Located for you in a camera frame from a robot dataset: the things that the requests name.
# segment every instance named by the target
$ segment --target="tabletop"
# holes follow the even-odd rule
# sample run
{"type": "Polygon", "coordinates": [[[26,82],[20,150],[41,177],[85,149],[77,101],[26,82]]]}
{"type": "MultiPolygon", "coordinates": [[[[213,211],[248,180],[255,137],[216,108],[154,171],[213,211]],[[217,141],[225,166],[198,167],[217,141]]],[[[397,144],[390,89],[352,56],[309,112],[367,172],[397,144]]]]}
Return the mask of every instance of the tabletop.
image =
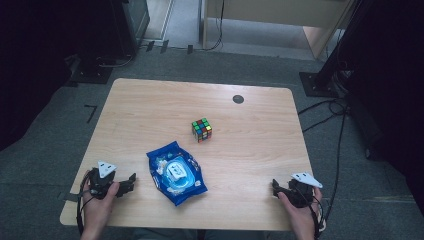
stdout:
{"type": "MultiPolygon", "coordinates": [[[[113,83],[72,193],[98,161],[118,167],[115,181],[137,174],[108,223],[125,227],[289,230],[271,181],[287,187],[292,173],[312,174],[289,89],[143,79],[113,83]],[[191,123],[201,118],[213,135],[198,143],[191,123]],[[197,160],[208,188],[177,207],[157,190],[146,156],[173,141],[197,160]]],[[[75,215],[67,201],[60,221],[76,225],[75,215]]]]}

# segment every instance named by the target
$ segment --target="table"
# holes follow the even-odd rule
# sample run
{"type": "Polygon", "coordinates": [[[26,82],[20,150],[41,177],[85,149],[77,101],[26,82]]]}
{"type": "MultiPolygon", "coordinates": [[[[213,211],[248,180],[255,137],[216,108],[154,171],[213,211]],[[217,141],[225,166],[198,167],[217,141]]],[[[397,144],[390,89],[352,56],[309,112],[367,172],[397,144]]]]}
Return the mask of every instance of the table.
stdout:
{"type": "MultiPolygon", "coordinates": [[[[208,18],[220,18],[224,0],[203,0],[203,48],[207,48],[208,18]]],[[[303,26],[318,58],[338,28],[347,25],[355,0],[227,0],[224,19],[303,26]]]]}
{"type": "MultiPolygon", "coordinates": [[[[271,181],[287,187],[292,173],[312,173],[292,93],[271,87],[117,79],[71,192],[99,160],[117,165],[116,181],[137,173],[109,221],[125,227],[289,230],[271,181]],[[203,117],[213,136],[197,143],[191,123],[203,117]],[[178,207],[156,189],[146,156],[174,140],[198,161],[208,187],[178,207]]],[[[62,224],[76,225],[75,213],[67,201],[62,224]]]]}

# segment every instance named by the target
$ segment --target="circular hole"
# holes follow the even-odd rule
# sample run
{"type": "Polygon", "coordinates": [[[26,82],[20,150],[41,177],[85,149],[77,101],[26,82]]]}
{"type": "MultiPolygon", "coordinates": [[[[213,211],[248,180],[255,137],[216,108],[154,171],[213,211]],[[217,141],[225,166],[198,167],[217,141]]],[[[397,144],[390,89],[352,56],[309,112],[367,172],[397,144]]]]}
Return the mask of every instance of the circular hole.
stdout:
{"type": "Polygon", "coordinates": [[[233,101],[237,104],[241,104],[244,102],[244,98],[241,95],[234,95],[233,101]]]}

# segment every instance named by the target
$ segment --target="floor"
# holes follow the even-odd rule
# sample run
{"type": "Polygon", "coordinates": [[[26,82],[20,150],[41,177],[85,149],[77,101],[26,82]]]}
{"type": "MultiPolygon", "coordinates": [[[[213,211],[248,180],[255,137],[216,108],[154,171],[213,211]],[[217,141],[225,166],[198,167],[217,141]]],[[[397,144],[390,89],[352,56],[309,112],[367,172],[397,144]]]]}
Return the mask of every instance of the floor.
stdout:
{"type": "MultiPolygon", "coordinates": [[[[155,45],[161,46],[168,40],[168,47],[187,48],[193,45],[194,49],[203,49],[198,19],[199,0],[147,0],[147,4],[151,22],[145,43],[155,41],[155,45]]],[[[219,39],[219,20],[208,21],[207,49],[219,39]]],[[[301,26],[224,19],[222,43],[214,51],[325,62],[339,35],[340,30],[336,31],[321,56],[315,59],[301,26]]]]}

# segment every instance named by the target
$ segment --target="hand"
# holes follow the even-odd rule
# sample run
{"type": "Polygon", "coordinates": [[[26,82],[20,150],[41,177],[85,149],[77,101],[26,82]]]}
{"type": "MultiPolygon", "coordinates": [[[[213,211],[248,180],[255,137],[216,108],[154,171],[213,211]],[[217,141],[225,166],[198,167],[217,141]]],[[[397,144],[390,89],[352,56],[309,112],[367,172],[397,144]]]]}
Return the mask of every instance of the hand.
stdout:
{"type": "Polygon", "coordinates": [[[99,239],[103,229],[109,221],[113,209],[113,201],[119,190],[119,183],[114,182],[108,189],[107,195],[102,200],[93,198],[88,186],[88,179],[84,184],[84,232],[81,239],[99,239]]]}
{"type": "MultiPolygon", "coordinates": [[[[315,198],[321,201],[322,194],[319,188],[314,187],[315,198]]],[[[286,194],[279,192],[278,198],[283,203],[289,214],[289,219],[293,232],[298,240],[313,240],[315,235],[315,224],[312,218],[312,213],[309,207],[296,208],[291,204],[286,194]]],[[[319,216],[318,202],[314,201],[311,204],[316,216],[319,216]]]]}

